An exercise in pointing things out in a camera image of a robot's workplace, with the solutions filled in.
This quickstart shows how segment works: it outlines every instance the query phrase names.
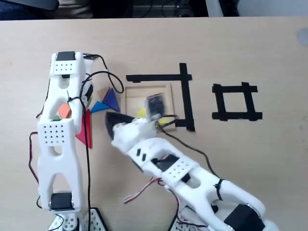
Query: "black tape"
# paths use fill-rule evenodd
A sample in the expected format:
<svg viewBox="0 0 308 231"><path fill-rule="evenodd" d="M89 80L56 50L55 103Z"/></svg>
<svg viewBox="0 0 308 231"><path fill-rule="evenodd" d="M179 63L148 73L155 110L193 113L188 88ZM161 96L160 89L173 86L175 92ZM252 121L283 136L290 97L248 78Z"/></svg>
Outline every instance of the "black tape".
<svg viewBox="0 0 308 231"><path fill-rule="evenodd" d="M180 63L180 74L177 75L126 75L128 82L140 83L142 81L181 81L182 97L185 119L177 119L176 127L186 127L188 131L195 131L189 81L192 75L187 73L186 63Z"/></svg>
<svg viewBox="0 0 308 231"><path fill-rule="evenodd" d="M262 112L256 112L254 101L252 99L252 92L258 92L256 86L250 86L249 83L242 82L241 86L221 86L220 84L213 84L212 92L215 93L218 112L212 113L213 119L221 121L228 121L228 119L249 119L249 121L256 121L262 119ZM245 98L247 112L226 112L225 101L223 93L242 92Z"/></svg>

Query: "dark blue triangle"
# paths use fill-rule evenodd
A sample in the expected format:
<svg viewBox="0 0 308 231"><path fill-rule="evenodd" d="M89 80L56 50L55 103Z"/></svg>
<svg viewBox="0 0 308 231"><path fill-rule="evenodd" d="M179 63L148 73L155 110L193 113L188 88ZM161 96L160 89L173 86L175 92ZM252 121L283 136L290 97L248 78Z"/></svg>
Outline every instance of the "dark blue triangle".
<svg viewBox="0 0 308 231"><path fill-rule="evenodd" d="M99 111L102 111L102 110L105 110L105 109L108 109L108 108L109 108L108 105L106 105L106 104L104 104L104 103L101 103L101 102L97 101L97 102L95 103L95 105L92 107L91 113L93 113L93 112L99 112Z"/></svg>
<svg viewBox="0 0 308 231"><path fill-rule="evenodd" d="M103 99L102 103L108 105L111 109L114 109L117 112L120 112L119 104L117 103L115 91L111 88L105 98Z"/></svg>

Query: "wire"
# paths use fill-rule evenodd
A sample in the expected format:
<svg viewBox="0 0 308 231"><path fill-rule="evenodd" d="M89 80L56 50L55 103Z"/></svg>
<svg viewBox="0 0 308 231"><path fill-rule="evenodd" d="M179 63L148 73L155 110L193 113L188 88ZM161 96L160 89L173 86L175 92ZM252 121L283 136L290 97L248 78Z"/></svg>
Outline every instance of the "wire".
<svg viewBox="0 0 308 231"><path fill-rule="evenodd" d="M87 58L91 58L91 57L99 57L99 58L102 60L102 62L103 62L103 64L104 64L104 67L108 70L108 71L105 71L105 72L103 72L103 73L107 73L107 74L108 74L109 81L110 81L112 87L115 89L115 91L116 91L117 93L119 93L119 94L122 94L122 93L124 92L123 83L122 83L122 81L119 79L118 76L116 76L115 74L109 72L109 69L108 69L107 64L106 64L106 62L105 62L105 59L104 59L101 55L99 55L99 54L84 54L84 56L83 56L83 58L86 58L86 59L87 59ZM110 76L115 77L115 78L119 81L119 83L120 83L120 85L121 85L121 91L119 91L119 90L115 87L115 85L114 85L114 83L113 83L113 81L112 81L112 79L111 79Z"/></svg>
<svg viewBox="0 0 308 231"><path fill-rule="evenodd" d="M39 205L39 199L40 199L40 196L38 197L37 199L37 207L39 207L40 209L42 209L42 206ZM60 217L62 219L62 222L61 224L57 227L57 228L54 228L54 229L51 229L51 230L47 230L47 231L55 231L55 230L58 230L63 224L64 224L64 218L61 217L59 214L55 214L56 216Z"/></svg>
<svg viewBox="0 0 308 231"><path fill-rule="evenodd" d="M141 16L140 18L145 18L150 12L151 12L151 10L152 10L152 8L153 8L153 2L154 2L154 0L150 0L150 8L147 10L147 12L143 15L143 16Z"/></svg>
<svg viewBox="0 0 308 231"><path fill-rule="evenodd" d="M163 182L162 180L159 180L159 181L157 182L157 184L160 185L160 186L164 186L164 184L162 184L162 182Z"/></svg>
<svg viewBox="0 0 308 231"><path fill-rule="evenodd" d="M167 5L168 3L170 2L173 2L174 0L167 0L165 1L165 3L162 5L162 15L166 18L167 16L165 15L165 10L164 10L164 7L165 5Z"/></svg>
<svg viewBox="0 0 308 231"><path fill-rule="evenodd" d="M35 117L36 119L39 118L41 116L41 114L43 114L43 110L44 110L44 105L45 105L45 102L48 98L48 93L49 93L49 86L50 86L50 79L49 79L49 82L48 82L48 89L47 89L47 94L46 94L46 98L45 98L45 101L44 101L44 104L43 104L43 107L42 107L42 110L40 111L40 113L37 114L37 116Z"/></svg>
<svg viewBox="0 0 308 231"><path fill-rule="evenodd" d="M47 230L47 231L55 231L55 230L58 230L58 229L63 225L63 223L64 223L64 218L61 217L59 214L56 214L56 216L58 216L58 217L60 217L60 218L62 219L61 224L60 224L57 228L54 228L54 229L52 229L52 230Z"/></svg>
<svg viewBox="0 0 308 231"><path fill-rule="evenodd" d="M82 94L82 91L83 91L83 88L84 88L84 85L86 84L86 82L90 81L91 78L92 78L93 76L95 76L95 75L97 75L97 74L101 74L101 73L107 73L107 74L108 74L110 83L111 83L112 87L115 89L115 91L116 91L117 93L122 94L122 93L124 92L124 85L123 85L122 81L120 80L120 78L119 78L118 76L116 76L115 74L113 74L113 73L111 73L111 72L109 72L109 71L97 71L97 72L93 72L92 74L90 74L90 75L82 82L81 91L80 91L80 96L81 96L81 94ZM115 87L115 85L114 85L113 81L111 80L110 76L113 76L113 77L115 77L115 78L117 79L117 81L118 81L118 82L120 83L120 85L121 85L121 90L118 90L118 89Z"/></svg>
<svg viewBox="0 0 308 231"><path fill-rule="evenodd" d="M88 147L88 133L87 133L87 124L86 124L86 107L81 99L82 90L80 91L79 97L70 98L68 97L67 102L71 102L75 99L79 99L80 103L82 105L82 111L83 111L83 126L84 126L84 133L85 133L85 143L86 143L86 155L87 155L87 166L88 166L88 216L89 216L89 222L88 222L88 230L91 230L91 198L90 198L90 192L91 192L91 173L90 173L90 157L89 157L89 147Z"/></svg>
<svg viewBox="0 0 308 231"><path fill-rule="evenodd" d="M220 177L216 174L216 172L213 170L213 168L212 168L212 166L211 166L211 164L210 164L210 161L209 161L209 159L208 159L207 154L205 154L204 152L202 152L202 151L200 151L200 150L198 150L198 149L196 149L196 148L193 148L193 147L189 146L188 144L186 144L186 143L184 143L183 141L181 141L179 138L177 138L177 137L175 137L175 136L169 134L168 132L166 132L166 131L164 130L163 127L160 127L160 130L161 130L165 135L167 135L167 136L169 136L169 137L175 139L176 141L178 141L179 143L181 143L182 145L184 145L186 148L189 148L189 149L191 149L191 150L193 150L193 151L195 151L195 152L198 152L198 153L200 153L201 155L203 155L203 156L205 157L205 159L206 159L207 166L208 166L208 168L210 169L211 173L212 173L213 175L217 176L218 178L220 178Z"/></svg>
<svg viewBox="0 0 308 231"><path fill-rule="evenodd" d="M37 199L37 207L42 208L42 206L39 205L39 202L38 202L39 199L40 199L40 196L39 196L38 199Z"/></svg>
<svg viewBox="0 0 308 231"><path fill-rule="evenodd" d="M32 168L32 165L31 165L31 162L32 162L32 159L33 159L33 153L32 153L32 139L31 137L33 135L37 135L38 132L37 131L33 131L30 133L30 136L29 136L29 163L28 163L28 166L29 166L29 169L30 171L32 172L32 175L34 176L35 180L37 181L37 183L39 183L39 178L38 176L36 175L35 171L33 170Z"/></svg>
<svg viewBox="0 0 308 231"><path fill-rule="evenodd" d="M168 117L174 117L177 118L177 115L161 115L159 118L157 118L157 120L161 119L161 118L168 118Z"/></svg>
<svg viewBox="0 0 308 231"><path fill-rule="evenodd" d="M194 223L188 223L188 222L182 220L182 219L180 218L180 215L179 215L179 212L180 212L180 199L178 198L178 196L175 195L174 192L172 192L171 190L169 190L169 191L174 195L174 197L175 197L176 200L177 200L176 216L177 216L177 219L179 220L179 224L191 225L191 226L195 226L195 227L198 227L198 228L207 228L206 225L196 225L196 224L194 224Z"/></svg>
<svg viewBox="0 0 308 231"><path fill-rule="evenodd" d="M134 193L130 196L127 196L126 198L124 198L123 200L123 204L127 204L133 200L135 200L138 196L140 196L141 193L143 193L144 190L146 190L151 184L153 184L154 182L159 182L161 180L161 178L154 178L151 179L139 192Z"/></svg>

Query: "black cable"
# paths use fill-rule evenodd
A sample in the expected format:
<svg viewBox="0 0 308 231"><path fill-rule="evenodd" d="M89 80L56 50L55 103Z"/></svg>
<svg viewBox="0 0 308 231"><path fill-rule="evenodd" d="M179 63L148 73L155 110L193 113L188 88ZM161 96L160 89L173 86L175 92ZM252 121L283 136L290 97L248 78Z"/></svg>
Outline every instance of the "black cable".
<svg viewBox="0 0 308 231"><path fill-rule="evenodd" d="M83 88L84 88L84 85L86 84L86 82L90 81L91 78L94 76L94 75L97 75L97 74L101 74L101 73L107 73L108 76L113 76L117 79L117 81L120 83L121 85L121 91L119 91L118 89L116 89L113 81L111 80L111 78L109 77L109 80L110 80L110 83L112 85L112 87L115 89L115 91L119 94L122 94L124 92L124 85L122 83L122 81L120 80L120 78L118 76L116 76L115 74L109 72L109 71L97 71L97 72L93 72L92 74L90 74L83 82L82 82L82 85L81 85L81 92L80 92L80 96L82 94L82 91L83 91Z"/></svg>
<svg viewBox="0 0 308 231"><path fill-rule="evenodd" d="M166 18L167 16L165 15L164 7L166 4L173 2L174 0L167 0L165 3L162 5L162 15Z"/></svg>
<svg viewBox="0 0 308 231"><path fill-rule="evenodd" d="M37 199L37 207L42 208L42 206L39 205L39 202L38 202L39 199L40 199L40 196L39 196L38 199Z"/></svg>
<svg viewBox="0 0 308 231"><path fill-rule="evenodd" d="M46 98L45 98L45 101L44 101L42 110L40 111L40 113L37 114L37 116L35 117L36 119L39 118L41 114L43 114L44 105L45 105L45 102L46 102L46 100L47 100L47 98L48 98L49 86L50 86L50 79L49 79L49 82L48 82L48 89L47 89Z"/></svg>
<svg viewBox="0 0 308 231"><path fill-rule="evenodd" d="M88 230L91 230L91 198L90 198L90 192L91 192L91 173L90 173L90 157L89 157L89 147L88 147L88 133L87 133L87 123L86 123L86 107L81 99L82 90L80 91L80 95L74 98L68 97L67 103L79 99L80 103L82 105L82 111L83 111L83 126L84 126L84 133L85 133L85 143L86 143L86 154L87 154L87 166L88 166L88 216L89 216L89 222L88 222Z"/></svg>
<svg viewBox="0 0 308 231"><path fill-rule="evenodd" d="M58 229L63 225L63 223L64 223L64 218L61 217L59 214L56 214L56 216L58 216L58 217L60 217L60 218L62 219L61 224L60 224L57 228L54 228L54 229L52 229L52 230L47 230L47 231L55 231L55 230L58 230Z"/></svg>
<svg viewBox="0 0 308 231"><path fill-rule="evenodd" d="M220 177L215 173L215 171L213 170L213 168L212 168L212 166L211 166L211 164L210 164L210 161L209 161L209 159L208 159L208 156L207 156L204 152L202 152L202 151L200 151L200 150L198 150L198 149L196 149L196 148L193 148L193 147L189 146L188 144L186 144L186 143L184 143L183 141L181 141L179 138L177 138L177 137L175 137L175 136L169 134L168 132L166 132L166 131L164 130L163 127L160 127L160 130L161 130L165 135L167 135L167 136L169 136L169 137L175 139L176 141L178 141L179 143L181 143L182 145L184 145L186 148L189 148L189 149L191 149L191 150L193 150L193 151L195 151L195 152L198 152L198 153L200 153L201 155L203 155L203 156L205 157L205 159L206 159L207 166L208 166L208 168L210 169L211 173L212 173L213 175L217 176L218 178L220 178Z"/></svg>
<svg viewBox="0 0 308 231"><path fill-rule="evenodd" d="M159 118L157 118L157 120L161 119L161 118L167 118L167 117L173 117L173 118L177 118L177 115L161 115Z"/></svg>
<svg viewBox="0 0 308 231"><path fill-rule="evenodd" d="M28 166L29 166L29 169L33 175L33 177L35 178L35 180L37 181L37 183L39 183L39 178L38 176L36 175L35 171L33 170L32 168L32 165L31 165L31 162L32 162L32 159L33 159L33 152L32 152L32 135L37 135L38 132L37 131L33 131L30 133L30 136L29 136L29 162L28 162Z"/></svg>
<svg viewBox="0 0 308 231"><path fill-rule="evenodd" d="M42 206L40 206L39 205L39 199L40 199L40 196L38 197L38 199L37 199L37 207L39 207L40 209L42 209ZM57 227L57 228L54 228L54 229L52 229L52 230L47 230L47 231L55 231L55 230L58 230L63 224L64 224L64 218L63 217L61 217L59 214L55 214L56 216L58 216L58 217L60 217L61 219L62 219L62 222L61 222L61 224Z"/></svg>
<svg viewBox="0 0 308 231"><path fill-rule="evenodd" d="M103 64L104 64L104 67L108 70L107 72L103 72L103 73L107 73L108 78L109 78L109 81L110 81L112 87L115 89L115 91L116 91L117 93L119 93L119 94L122 94L122 93L124 92L123 83L122 83L122 81L119 79L118 76L116 76L115 74L109 72L109 69L108 69L107 64L106 64L106 62L105 62L105 59L104 59L101 55L99 55L99 54L84 54L84 56L83 56L83 58L85 58L85 59L91 58L91 57L99 57L99 58L102 60L102 62L103 62ZM119 83L120 83L120 85L121 85L121 89L122 89L121 91L119 91L119 90L115 87L115 85L114 85L114 83L113 83L113 81L112 81L112 79L111 79L110 76L115 77L115 78L119 81Z"/></svg>
<svg viewBox="0 0 308 231"><path fill-rule="evenodd" d="M152 10L152 8L153 8L153 2L154 2L154 0L150 0L150 8L147 10L147 12L143 15L143 16L141 16L140 18L145 18L150 12L151 12L151 10Z"/></svg>

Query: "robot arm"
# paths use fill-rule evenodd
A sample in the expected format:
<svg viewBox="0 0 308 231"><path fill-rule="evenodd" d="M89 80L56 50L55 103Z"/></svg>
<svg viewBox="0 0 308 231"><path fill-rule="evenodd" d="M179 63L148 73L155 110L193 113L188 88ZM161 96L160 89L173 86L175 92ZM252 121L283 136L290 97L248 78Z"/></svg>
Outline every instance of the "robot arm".
<svg viewBox="0 0 308 231"><path fill-rule="evenodd" d="M112 118L115 116L119 117L112 113L106 115L107 127L110 121L116 121ZM155 121L131 118L130 123L115 124L109 134L113 137L111 144L128 155L145 175L162 179L165 188L184 205L180 208L182 215L186 213L186 217L192 218L187 207L190 208L195 214L193 217L211 231L241 231L243 227L252 231L268 230L267 221L263 220L265 206L261 201L232 182L206 171L167 140L156 138ZM224 221L211 207L217 200L238 205Z"/></svg>
<svg viewBox="0 0 308 231"><path fill-rule="evenodd" d="M67 51L53 54L51 58L50 85L44 110L38 122L40 155L38 158L38 179L41 207L55 214L62 214L72 220L68 230L83 230L84 204L81 166L76 154L75 135L81 131L83 108L81 101L69 102L72 117L53 119L59 107L68 98L80 96L86 72L90 73L92 61L85 60L82 53ZM82 101L89 104L93 86L87 82L83 88ZM60 146L62 153L57 153ZM63 174L71 191L54 192L53 183L57 174Z"/></svg>

